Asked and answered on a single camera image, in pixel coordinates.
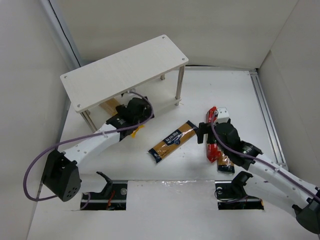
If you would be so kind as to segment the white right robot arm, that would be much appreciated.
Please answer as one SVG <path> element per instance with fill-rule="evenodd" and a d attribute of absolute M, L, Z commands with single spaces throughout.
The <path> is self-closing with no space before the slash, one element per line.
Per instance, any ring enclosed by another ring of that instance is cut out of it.
<path fill-rule="evenodd" d="M 209 123 L 208 141 L 243 170 L 231 181 L 238 199 L 253 196 L 284 210 L 309 232 L 320 233 L 320 188 L 293 175 L 252 143 L 240 139 L 237 129 L 227 122 Z"/>

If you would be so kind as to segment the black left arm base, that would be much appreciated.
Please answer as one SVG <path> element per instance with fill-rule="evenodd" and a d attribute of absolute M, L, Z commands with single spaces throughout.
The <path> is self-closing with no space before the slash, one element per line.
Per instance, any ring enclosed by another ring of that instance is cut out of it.
<path fill-rule="evenodd" d="M 116 181 L 107 196 L 91 192 L 88 196 L 81 196 L 80 208 L 83 211 L 125 211 L 127 208 L 127 181 Z"/>

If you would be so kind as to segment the blue-label spaghetti bag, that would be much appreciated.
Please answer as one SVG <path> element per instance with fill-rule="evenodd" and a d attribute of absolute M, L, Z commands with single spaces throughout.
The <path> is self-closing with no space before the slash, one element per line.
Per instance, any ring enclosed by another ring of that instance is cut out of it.
<path fill-rule="evenodd" d="M 161 142 L 149 149 L 148 153 L 155 163 L 158 164 L 191 139 L 196 134 L 197 129 L 198 127 L 188 120 L 166 136 Z"/>

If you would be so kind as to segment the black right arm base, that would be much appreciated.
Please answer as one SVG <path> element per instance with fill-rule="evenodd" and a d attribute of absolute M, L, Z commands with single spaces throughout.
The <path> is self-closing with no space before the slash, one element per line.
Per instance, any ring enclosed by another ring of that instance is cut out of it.
<path fill-rule="evenodd" d="M 215 183 L 214 196 L 217 199 L 218 210 L 264 210 L 263 201 L 260 198 L 236 193 L 232 189 L 230 181 L 218 181 Z"/>

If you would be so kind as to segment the yellow-ended spaghetti bag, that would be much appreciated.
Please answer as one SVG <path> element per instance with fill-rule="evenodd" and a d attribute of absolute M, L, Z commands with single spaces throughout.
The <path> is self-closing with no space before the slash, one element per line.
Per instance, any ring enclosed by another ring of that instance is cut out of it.
<path fill-rule="evenodd" d="M 109 118 L 106 121 L 106 124 L 111 124 L 112 126 L 114 126 L 117 129 L 132 127 L 133 125 L 129 125 L 123 118 L 121 118 L 118 115 L 116 107 L 119 105 L 121 105 L 121 104 L 115 98 L 109 99 L 99 105 L 109 115 L 111 115 L 111 118 Z M 143 124 L 139 123 L 134 128 L 122 130 L 120 132 L 120 141 L 129 135 L 131 135 L 131 137 L 134 138 L 136 136 L 136 133 L 139 131 L 139 129 L 144 128 L 144 127 L 145 126 Z"/>

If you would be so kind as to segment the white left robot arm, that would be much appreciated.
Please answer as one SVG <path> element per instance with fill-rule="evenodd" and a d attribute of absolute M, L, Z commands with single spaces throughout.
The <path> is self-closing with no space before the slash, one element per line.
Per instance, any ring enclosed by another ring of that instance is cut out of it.
<path fill-rule="evenodd" d="M 113 181 L 101 171 L 97 172 L 103 179 L 101 184 L 96 180 L 90 181 L 80 176 L 80 169 L 154 117 L 147 97 L 134 97 L 127 105 L 117 105 L 115 109 L 116 114 L 95 133 L 76 139 L 77 144 L 63 152 L 54 149 L 48 154 L 42 182 L 62 202 L 71 200 L 78 192 L 87 193 L 90 197 L 108 197 Z"/>

